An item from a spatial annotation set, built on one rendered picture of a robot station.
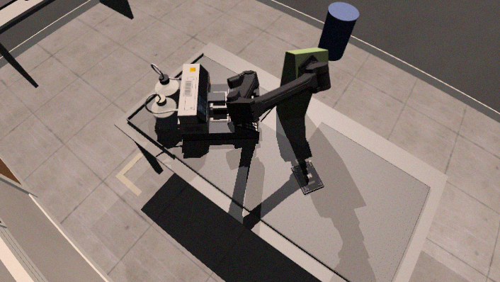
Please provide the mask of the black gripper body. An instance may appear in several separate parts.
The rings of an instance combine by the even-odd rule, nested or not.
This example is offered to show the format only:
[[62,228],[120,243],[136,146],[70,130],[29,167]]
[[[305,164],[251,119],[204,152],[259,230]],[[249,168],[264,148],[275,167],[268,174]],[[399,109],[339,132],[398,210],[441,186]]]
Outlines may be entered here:
[[[238,90],[239,86],[237,88],[234,88],[233,91]],[[259,89],[254,89],[254,92],[252,93],[252,96],[259,96]]]

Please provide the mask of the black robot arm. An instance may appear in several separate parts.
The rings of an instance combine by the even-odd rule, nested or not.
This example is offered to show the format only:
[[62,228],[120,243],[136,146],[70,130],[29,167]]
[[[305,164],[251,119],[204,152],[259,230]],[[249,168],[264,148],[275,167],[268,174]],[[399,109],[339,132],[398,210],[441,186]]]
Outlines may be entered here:
[[316,94],[331,88],[327,62],[319,62],[314,55],[309,55],[298,69],[303,73],[301,77],[256,98],[251,98],[254,89],[259,87],[256,72],[243,71],[228,78],[230,89],[241,85],[239,91],[229,92],[225,101],[231,121],[235,125],[255,123],[266,111],[305,91]]

